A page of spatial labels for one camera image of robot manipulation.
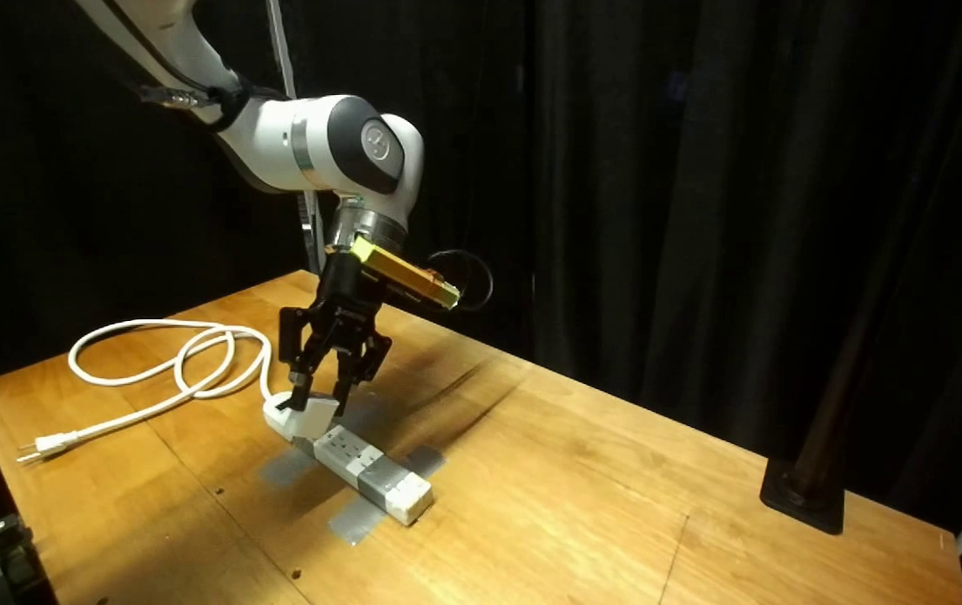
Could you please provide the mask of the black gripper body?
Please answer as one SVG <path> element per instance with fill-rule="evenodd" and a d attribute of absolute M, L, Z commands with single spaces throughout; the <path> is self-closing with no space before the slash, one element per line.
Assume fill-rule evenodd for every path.
<path fill-rule="evenodd" d="M 282 312 L 314 312 L 327 328 L 329 351 L 360 344 L 376 333 L 374 321 L 382 311 L 383 291 L 351 254 L 335 254 L 320 274 L 318 301 L 299 307 L 282 307 Z"/>

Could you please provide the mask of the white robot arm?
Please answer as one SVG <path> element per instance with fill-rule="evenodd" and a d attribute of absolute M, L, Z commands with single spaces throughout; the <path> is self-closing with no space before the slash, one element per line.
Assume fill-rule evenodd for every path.
<path fill-rule="evenodd" d="M 77 0 L 77 7 L 150 75 L 143 95 L 213 127 L 249 183 L 340 199 L 318 304 L 278 312 L 278 359 L 294 378 L 291 408 L 304 412 L 318 367 L 338 352 L 335 400 L 348 404 L 389 351 L 374 329 L 388 285 L 351 247 L 370 239 L 389 254 L 405 249 L 425 174 L 425 135 L 358 95 L 255 95 L 199 31 L 197 0 Z"/>

